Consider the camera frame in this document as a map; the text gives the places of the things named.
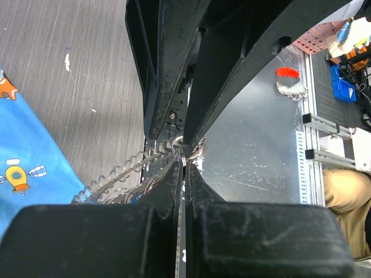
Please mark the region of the large metal keyring with rings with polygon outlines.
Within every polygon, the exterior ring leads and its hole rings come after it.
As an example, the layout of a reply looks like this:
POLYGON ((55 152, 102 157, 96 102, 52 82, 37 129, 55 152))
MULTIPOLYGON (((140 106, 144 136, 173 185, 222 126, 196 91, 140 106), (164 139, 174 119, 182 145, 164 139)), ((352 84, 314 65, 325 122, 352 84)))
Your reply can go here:
POLYGON ((174 161, 197 164, 206 152, 202 138, 189 156, 182 136, 146 144, 143 152, 131 156, 123 166, 114 166, 108 176, 100 175, 79 191, 71 204, 129 204, 155 188, 174 161))

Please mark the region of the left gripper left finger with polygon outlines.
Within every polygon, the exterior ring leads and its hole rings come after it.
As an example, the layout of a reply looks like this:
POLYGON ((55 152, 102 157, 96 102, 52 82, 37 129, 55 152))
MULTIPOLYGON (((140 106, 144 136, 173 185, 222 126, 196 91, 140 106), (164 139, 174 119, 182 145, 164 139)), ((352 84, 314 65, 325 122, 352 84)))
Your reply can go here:
POLYGON ((183 164, 133 204, 23 208, 1 240, 2 277, 178 277, 183 164))

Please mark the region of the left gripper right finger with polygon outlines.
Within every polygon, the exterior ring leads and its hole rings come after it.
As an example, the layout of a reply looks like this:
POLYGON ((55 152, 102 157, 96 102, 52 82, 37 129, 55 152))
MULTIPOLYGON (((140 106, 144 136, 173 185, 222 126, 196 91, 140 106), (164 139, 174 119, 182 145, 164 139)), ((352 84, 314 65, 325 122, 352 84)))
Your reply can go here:
POLYGON ((226 202, 189 164, 187 277, 351 277, 354 261, 333 213, 303 204, 226 202))

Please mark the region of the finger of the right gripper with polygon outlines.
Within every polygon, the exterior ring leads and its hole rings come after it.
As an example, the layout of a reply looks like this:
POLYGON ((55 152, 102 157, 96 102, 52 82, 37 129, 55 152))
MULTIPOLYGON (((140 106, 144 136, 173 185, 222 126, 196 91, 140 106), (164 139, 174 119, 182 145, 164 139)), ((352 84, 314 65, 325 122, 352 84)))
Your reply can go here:
POLYGON ((228 103, 286 46, 347 1, 211 1, 183 141, 195 145, 228 103))
POLYGON ((127 1, 125 24, 143 93, 144 134, 166 122, 209 1, 127 1))

